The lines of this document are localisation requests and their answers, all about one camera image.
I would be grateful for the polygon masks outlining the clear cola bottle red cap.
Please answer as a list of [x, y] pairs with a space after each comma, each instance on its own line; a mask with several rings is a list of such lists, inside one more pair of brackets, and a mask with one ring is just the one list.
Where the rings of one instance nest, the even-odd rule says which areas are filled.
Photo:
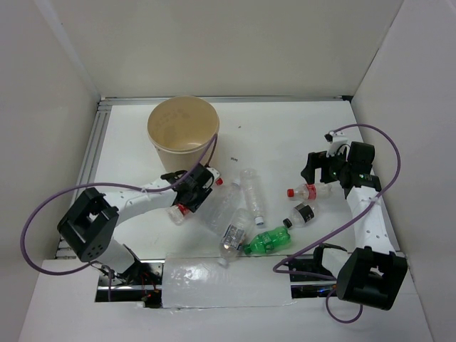
[[331, 185], [324, 183], [302, 184], [294, 189], [288, 189], [286, 195], [292, 200], [313, 201], [326, 199], [331, 195]]

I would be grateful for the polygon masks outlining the large crushed clear bottle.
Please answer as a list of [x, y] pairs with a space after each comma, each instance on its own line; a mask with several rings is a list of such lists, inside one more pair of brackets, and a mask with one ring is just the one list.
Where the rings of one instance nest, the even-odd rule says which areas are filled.
[[198, 209], [199, 219], [210, 232], [221, 237], [241, 202], [240, 181], [235, 179], [211, 194]]

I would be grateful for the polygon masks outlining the clear bottle black label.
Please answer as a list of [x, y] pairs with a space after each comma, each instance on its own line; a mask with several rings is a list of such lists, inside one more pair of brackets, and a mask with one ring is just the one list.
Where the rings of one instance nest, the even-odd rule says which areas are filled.
[[319, 206], [316, 203], [300, 203], [293, 207], [287, 218], [283, 220], [286, 228], [306, 226], [318, 214]]

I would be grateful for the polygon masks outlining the clear ribbed bottle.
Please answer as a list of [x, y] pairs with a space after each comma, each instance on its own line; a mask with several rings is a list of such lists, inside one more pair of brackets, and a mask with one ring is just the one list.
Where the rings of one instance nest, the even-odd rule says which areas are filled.
[[239, 176], [247, 209], [253, 214], [255, 225], [262, 226], [265, 223], [266, 207], [259, 174], [256, 170], [248, 168], [242, 170]]

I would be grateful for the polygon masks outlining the green Sprite bottle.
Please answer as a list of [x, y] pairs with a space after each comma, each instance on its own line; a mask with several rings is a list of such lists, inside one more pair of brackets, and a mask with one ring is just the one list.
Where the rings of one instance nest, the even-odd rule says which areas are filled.
[[291, 243], [289, 230], [285, 226], [257, 234], [243, 246], [246, 255], [264, 255], [277, 252]]

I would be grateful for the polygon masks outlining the small clear red-cap bottle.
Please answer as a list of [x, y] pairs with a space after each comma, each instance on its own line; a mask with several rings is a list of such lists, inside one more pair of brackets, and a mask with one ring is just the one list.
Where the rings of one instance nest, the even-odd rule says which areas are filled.
[[166, 210], [168, 217], [171, 219], [171, 221], [179, 226], [181, 225], [184, 220], [186, 215], [188, 214], [189, 210], [186, 208], [186, 206], [182, 204], [177, 204], [173, 205], [170, 208]]

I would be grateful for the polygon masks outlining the clear bottle printed label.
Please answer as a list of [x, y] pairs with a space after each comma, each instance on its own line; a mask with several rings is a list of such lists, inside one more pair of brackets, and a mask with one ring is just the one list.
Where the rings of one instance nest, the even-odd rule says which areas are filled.
[[227, 268], [240, 254], [244, 243], [254, 227], [254, 218], [247, 209], [235, 211], [224, 235], [219, 243], [219, 258], [217, 263]]

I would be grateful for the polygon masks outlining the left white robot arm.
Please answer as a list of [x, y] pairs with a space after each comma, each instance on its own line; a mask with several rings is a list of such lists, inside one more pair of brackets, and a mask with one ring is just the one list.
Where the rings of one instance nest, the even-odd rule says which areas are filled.
[[149, 266], [113, 238], [115, 228], [155, 209], [194, 213], [219, 179], [218, 170], [198, 164], [189, 175], [184, 170], [167, 173], [131, 190], [102, 193], [89, 187], [64, 214], [57, 230], [81, 262], [96, 261], [108, 267], [124, 284], [136, 283], [143, 276], [155, 279]]

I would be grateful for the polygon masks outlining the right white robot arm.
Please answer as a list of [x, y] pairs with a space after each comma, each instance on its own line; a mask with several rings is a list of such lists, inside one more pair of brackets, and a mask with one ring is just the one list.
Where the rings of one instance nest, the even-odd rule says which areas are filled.
[[356, 248], [348, 253], [340, 247], [320, 244], [311, 262], [318, 279], [336, 278], [340, 300], [389, 310], [407, 273], [404, 257], [398, 256], [385, 228], [380, 180], [372, 175], [375, 148], [352, 142], [348, 151], [342, 143], [333, 143], [328, 151], [311, 152], [301, 176], [314, 183], [315, 171], [321, 182], [338, 182], [351, 209]]

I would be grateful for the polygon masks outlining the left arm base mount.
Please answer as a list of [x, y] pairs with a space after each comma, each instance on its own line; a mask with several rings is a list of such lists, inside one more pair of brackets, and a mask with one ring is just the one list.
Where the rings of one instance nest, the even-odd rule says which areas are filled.
[[139, 271], [125, 278], [106, 266], [96, 266], [98, 282], [96, 303], [135, 302], [144, 308], [162, 308], [164, 259], [142, 260]]

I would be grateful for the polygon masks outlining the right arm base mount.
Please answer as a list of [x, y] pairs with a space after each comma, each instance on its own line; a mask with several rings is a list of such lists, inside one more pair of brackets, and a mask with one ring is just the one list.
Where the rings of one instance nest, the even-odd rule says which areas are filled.
[[304, 271], [331, 277], [331, 279], [323, 279], [316, 276], [290, 274], [291, 297], [293, 299], [326, 297], [336, 284], [336, 281], [332, 279], [332, 274], [319, 266], [311, 256], [294, 259], [286, 266], [289, 271]]

